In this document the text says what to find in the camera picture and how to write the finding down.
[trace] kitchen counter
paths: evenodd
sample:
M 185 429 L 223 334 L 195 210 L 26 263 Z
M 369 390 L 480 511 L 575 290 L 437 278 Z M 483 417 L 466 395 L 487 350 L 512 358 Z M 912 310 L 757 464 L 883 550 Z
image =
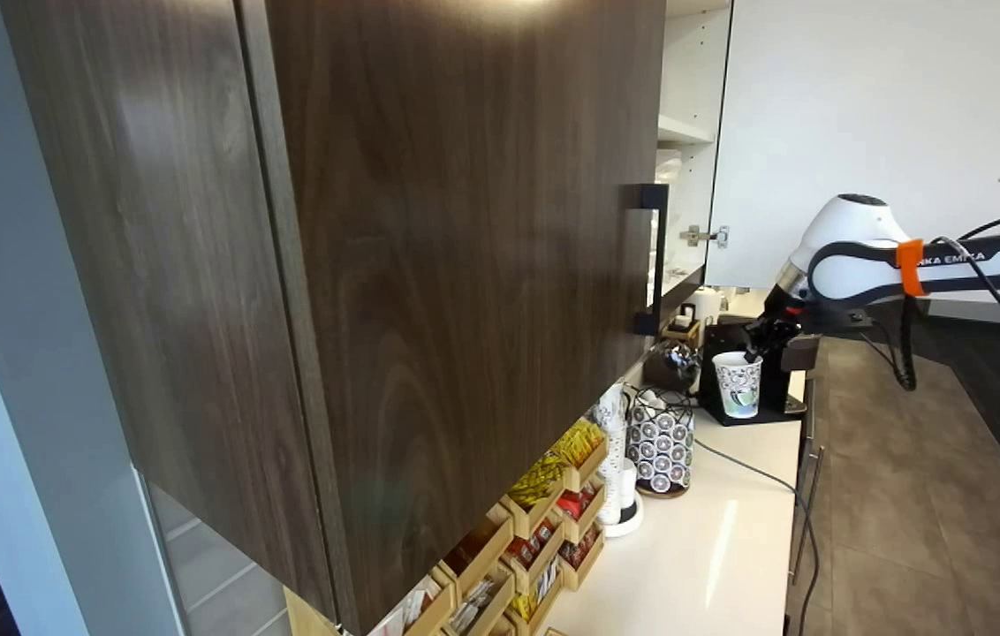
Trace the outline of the kitchen counter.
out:
M 800 420 L 721 429 L 698 438 L 787 484 Z M 780 636 L 797 496 L 694 445 L 694 489 L 642 500 L 640 538 L 609 540 L 580 591 L 562 594 L 549 636 Z

